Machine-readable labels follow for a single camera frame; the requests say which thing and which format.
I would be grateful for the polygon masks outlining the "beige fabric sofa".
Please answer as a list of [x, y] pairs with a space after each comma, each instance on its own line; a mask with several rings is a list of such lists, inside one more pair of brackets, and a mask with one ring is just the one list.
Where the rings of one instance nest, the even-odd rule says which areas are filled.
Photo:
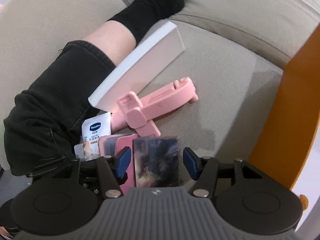
[[[1, 9], [1, 119], [58, 57], [134, 0], [7, 0]], [[231, 161], [248, 157], [285, 66], [319, 25], [319, 0], [184, 0], [171, 16], [185, 51], [141, 92], [190, 77], [199, 100], [157, 121], [163, 135]]]

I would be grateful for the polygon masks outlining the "person left leg black sock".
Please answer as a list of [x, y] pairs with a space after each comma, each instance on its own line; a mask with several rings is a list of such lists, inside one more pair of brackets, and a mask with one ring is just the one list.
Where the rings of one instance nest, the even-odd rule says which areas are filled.
[[15, 97], [4, 120], [4, 149], [15, 176], [74, 158], [82, 122], [98, 111], [88, 97], [158, 21], [184, 0], [134, 0], [83, 40], [68, 42], [56, 60]]

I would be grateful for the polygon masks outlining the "duck plush toy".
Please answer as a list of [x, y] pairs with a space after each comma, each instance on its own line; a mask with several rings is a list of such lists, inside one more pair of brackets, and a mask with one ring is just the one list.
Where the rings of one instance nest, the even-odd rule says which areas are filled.
[[307, 196], [305, 196], [303, 194], [300, 194], [299, 195], [299, 200], [300, 200], [300, 203], [302, 205], [302, 210], [305, 211], [309, 206], [309, 200], [308, 200]]

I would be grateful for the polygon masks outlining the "vaseline sachet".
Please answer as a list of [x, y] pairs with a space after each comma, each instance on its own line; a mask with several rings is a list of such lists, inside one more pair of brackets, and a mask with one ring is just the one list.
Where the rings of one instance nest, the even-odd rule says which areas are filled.
[[106, 112], [86, 119], [82, 123], [81, 129], [85, 161], [99, 158], [99, 138], [111, 135], [111, 113]]

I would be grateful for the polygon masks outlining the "orange cardboard box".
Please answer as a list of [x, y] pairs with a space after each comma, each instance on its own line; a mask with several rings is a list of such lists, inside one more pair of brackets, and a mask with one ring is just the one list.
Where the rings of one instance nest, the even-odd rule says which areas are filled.
[[262, 133], [248, 162], [292, 189], [319, 124], [319, 28], [285, 66]]

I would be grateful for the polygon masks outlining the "pink phone holder stand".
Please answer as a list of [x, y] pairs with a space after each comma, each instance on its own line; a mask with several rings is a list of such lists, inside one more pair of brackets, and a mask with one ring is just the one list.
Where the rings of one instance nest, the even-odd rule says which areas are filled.
[[143, 98], [128, 92], [117, 100], [119, 109], [111, 114], [111, 132], [129, 127], [140, 137], [159, 137], [161, 133], [155, 119], [198, 99], [196, 88], [188, 77], [175, 80]]

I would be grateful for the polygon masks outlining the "pink card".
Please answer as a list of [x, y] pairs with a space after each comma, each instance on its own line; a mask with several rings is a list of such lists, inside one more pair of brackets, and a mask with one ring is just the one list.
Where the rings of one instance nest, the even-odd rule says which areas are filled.
[[106, 135], [98, 140], [99, 153], [109, 157], [111, 171], [123, 194], [136, 186], [133, 140], [137, 134]]

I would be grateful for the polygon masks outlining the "white rectangular box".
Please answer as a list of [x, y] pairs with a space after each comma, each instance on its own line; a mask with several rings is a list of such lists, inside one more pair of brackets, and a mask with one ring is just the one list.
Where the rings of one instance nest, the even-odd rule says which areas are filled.
[[184, 51], [177, 25], [170, 21], [156, 24], [88, 97], [90, 105], [102, 111], [115, 112], [119, 97], [130, 91], [139, 94]]

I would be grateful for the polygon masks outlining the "dark photo card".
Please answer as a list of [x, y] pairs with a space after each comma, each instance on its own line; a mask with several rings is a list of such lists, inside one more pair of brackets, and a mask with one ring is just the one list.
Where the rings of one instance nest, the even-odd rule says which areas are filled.
[[179, 185], [178, 137], [145, 137], [133, 140], [136, 187]]

